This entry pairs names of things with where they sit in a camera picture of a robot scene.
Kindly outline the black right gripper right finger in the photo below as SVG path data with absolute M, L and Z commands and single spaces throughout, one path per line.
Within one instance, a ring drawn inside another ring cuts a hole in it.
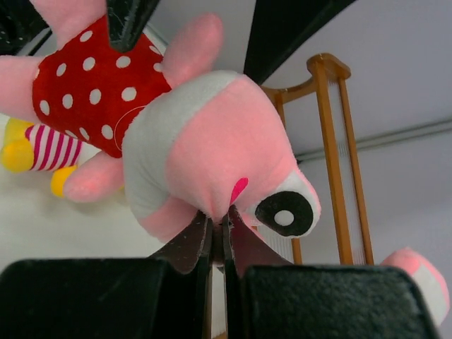
M 438 338 L 415 281 L 391 266 L 297 266 L 222 221 L 229 338 Z

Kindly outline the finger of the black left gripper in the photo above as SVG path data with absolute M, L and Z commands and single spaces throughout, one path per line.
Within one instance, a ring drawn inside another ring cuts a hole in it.
M 106 0 L 109 45 L 131 51 L 157 8 L 157 0 Z
M 244 74 L 263 84 L 296 50 L 354 0 L 258 0 Z

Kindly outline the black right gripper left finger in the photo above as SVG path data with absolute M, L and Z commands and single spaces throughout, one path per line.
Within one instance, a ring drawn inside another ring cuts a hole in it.
M 212 221 L 146 258 L 24 259 L 1 273 L 2 338 L 209 338 Z

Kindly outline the pink plush red dotted dress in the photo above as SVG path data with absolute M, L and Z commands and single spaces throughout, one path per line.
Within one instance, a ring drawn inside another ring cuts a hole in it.
M 249 77 L 214 70 L 220 17 L 189 22 L 164 52 L 141 34 L 129 52 L 108 41 L 104 1 L 34 1 L 57 49 L 1 58 L 1 112 L 44 124 L 98 149 L 63 186 L 95 202 L 124 189 L 139 224 L 161 242 L 203 212 L 220 222 L 231 206 L 285 237 L 319 220 L 315 190 L 285 128 Z

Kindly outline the yellow plush pink striped shirt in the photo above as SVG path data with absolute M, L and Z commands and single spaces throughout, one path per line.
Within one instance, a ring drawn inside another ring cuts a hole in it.
M 13 173 L 51 172 L 51 191 L 62 197 L 68 177 L 97 152 L 97 148 L 44 124 L 10 118 L 4 130 L 1 164 Z

